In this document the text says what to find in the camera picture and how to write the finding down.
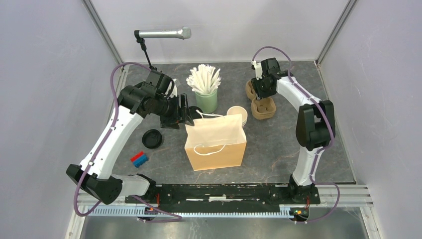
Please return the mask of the black plastic cup lid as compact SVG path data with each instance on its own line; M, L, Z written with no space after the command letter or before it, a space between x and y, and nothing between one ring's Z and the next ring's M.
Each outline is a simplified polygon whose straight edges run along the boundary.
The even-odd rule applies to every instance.
M202 110L197 106L189 107L190 115L193 120L202 118Z

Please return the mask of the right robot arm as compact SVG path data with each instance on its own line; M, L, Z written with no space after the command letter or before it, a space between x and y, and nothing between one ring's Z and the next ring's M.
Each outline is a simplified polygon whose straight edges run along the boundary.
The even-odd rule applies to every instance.
M291 202L302 202L315 187L315 170L322 153L335 138L334 105L306 90L291 71L282 71L276 58L251 61L255 78L251 80L257 99L275 94L283 96L298 113L296 139L301 146L298 162L289 183Z

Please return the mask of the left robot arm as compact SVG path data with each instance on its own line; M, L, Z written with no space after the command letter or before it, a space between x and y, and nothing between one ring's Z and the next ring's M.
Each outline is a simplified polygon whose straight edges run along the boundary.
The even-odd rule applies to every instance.
M159 116L162 128L179 129L194 125L187 95L178 93L172 78L150 71L147 79L124 87L117 97L117 108L90 153L71 164L66 174L81 190L106 205L119 196L136 195L145 203L156 198L156 189L143 176L112 173L115 162L134 130L147 115Z

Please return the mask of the stack of white paper cups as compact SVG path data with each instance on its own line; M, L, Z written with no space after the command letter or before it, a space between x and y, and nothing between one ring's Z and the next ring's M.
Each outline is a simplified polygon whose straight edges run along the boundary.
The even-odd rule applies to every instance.
M248 118L248 112L245 108L241 107L241 106L233 106L230 107L227 112L226 115L241 115L242 116L242 127L244 127L247 123L247 118Z

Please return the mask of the brown paper bag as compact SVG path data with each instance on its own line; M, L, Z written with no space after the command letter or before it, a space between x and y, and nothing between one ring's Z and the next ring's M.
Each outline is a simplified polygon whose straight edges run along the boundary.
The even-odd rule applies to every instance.
M242 115L197 113L194 125L186 126L185 151L193 170L240 166L247 144Z

